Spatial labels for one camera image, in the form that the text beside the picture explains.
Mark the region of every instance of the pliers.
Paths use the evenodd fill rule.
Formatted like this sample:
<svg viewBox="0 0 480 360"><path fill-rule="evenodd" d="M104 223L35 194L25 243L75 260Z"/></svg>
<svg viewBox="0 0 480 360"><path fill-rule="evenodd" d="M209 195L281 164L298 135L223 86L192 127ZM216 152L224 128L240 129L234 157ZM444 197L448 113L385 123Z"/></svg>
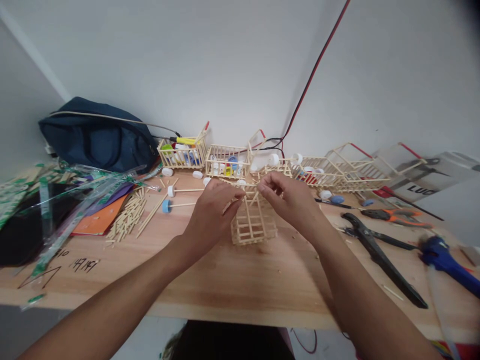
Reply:
<svg viewBox="0 0 480 360"><path fill-rule="evenodd" d="M394 210L361 210L362 215L372 219L384 220L386 222L400 224L412 228L433 228L432 224L427 222L419 222L414 219L416 216L422 215L420 211L413 211L408 209L394 209Z"/></svg>
<svg viewBox="0 0 480 360"><path fill-rule="evenodd" d="M377 263L381 269L387 274L387 276L393 281L393 283L400 289L402 293L417 307L422 309L428 309L429 306L425 300L420 296L420 294L410 285L407 280L399 273L397 268L390 262L389 258L382 251L380 246L374 239L374 236L380 236L379 239L385 241L386 243L398 246L402 249L413 250L416 249L416 246L406 244L401 242L393 237L375 232L366 227L358 217L353 215L350 212L346 212L341 215L342 218L348 220L353 225L353 231L355 237L358 238L361 244L370 254L371 259L374 263Z"/></svg>

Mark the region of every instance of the forearm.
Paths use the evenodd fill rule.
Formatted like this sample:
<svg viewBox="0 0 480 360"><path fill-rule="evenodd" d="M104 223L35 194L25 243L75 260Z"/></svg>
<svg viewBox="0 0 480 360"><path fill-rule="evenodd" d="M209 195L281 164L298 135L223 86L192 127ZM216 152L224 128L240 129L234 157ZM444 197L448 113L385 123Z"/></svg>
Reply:
<svg viewBox="0 0 480 360"><path fill-rule="evenodd" d="M307 239L318 253L342 328L366 359L441 359L380 289L326 217Z"/></svg>
<svg viewBox="0 0 480 360"><path fill-rule="evenodd" d="M110 359L163 289L190 265L167 246L94 295L20 359Z"/></svg>

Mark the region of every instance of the white wall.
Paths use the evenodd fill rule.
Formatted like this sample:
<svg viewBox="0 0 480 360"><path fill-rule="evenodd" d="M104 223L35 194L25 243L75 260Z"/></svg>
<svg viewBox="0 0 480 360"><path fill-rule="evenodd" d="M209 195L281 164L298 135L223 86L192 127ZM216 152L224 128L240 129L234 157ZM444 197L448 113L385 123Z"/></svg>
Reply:
<svg viewBox="0 0 480 360"><path fill-rule="evenodd" d="M0 22L0 182L48 161L37 121L62 100Z"/></svg>
<svg viewBox="0 0 480 360"><path fill-rule="evenodd" d="M343 1L2 0L72 94L217 143L280 136ZM285 142L480 158L479 49L451 0L352 0ZM466 242L478 181L425 201Z"/></svg>

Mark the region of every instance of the blue backpack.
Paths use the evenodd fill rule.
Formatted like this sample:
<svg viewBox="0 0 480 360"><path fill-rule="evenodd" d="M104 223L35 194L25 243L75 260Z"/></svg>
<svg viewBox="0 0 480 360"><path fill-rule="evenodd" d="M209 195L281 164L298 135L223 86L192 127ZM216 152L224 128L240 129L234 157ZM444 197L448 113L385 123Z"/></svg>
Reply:
<svg viewBox="0 0 480 360"><path fill-rule="evenodd" d="M158 144L146 125L121 119L141 122L119 108L74 97L38 124L48 144L70 164L119 173L146 165L138 173L147 173L159 156Z"/></svg>

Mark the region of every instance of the wooden desk surface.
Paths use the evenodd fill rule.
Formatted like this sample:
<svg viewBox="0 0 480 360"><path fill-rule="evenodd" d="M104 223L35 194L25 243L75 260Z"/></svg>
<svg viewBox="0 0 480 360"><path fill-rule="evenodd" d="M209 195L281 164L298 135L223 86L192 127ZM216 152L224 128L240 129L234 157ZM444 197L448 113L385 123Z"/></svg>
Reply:
<svg viewBox="0 0 480 360"><path fill-rule="evenodd" d="M189 172L176 171L170 183L179 177L177 189L199 189L202 181ZM152 190L146 193L147 204L143 218L165 194ZM174 204L194 202L199 192L179 193ZM353 197L347 204L356 206ZM349 226L340 217L345 209L322 204L322 210L335 227ZM106 247L104 238L75 236L63 247L45 273L47 296L39 307L74 309L96 292L132 270L161 250L174 236L181 234L193 207L177 207L169 214L159 210L152 221L135 239L136 230L114 248ZM352 212L359 216L357 210ZM425 234L422 229L394 226L385 221L361 216L372 230L402 241L417 241ZM424 221L434 222L425 217ZM248 323L280 327L338 329L329 309L333 307L327 279L313 247L289 224L277 219L278 237L261 244L234 246L230 239L222 240L210 253L174 280L160 295L148 314L197 320ZM453 256L466 267L468 260L456 247L458 242L446 230L437 227L449 245ZM348 239L350 249L379 285L387 285L399 295L392 283L370 257L360 242ZM427 268L418 259L418 252L406 251L378 241L391 262L429 304L419 309L408 299L401 301L388 296L407 314L430 339L441 339L436 311L427 282ZM33 296L25 284L32 272L28 266L17 276L14 269L0 270L0 303L24 305ZM480 300L443 272L437 272L439 291L443 295L442 311L446 313L454 340L477 343L480 339Z"/></svg>

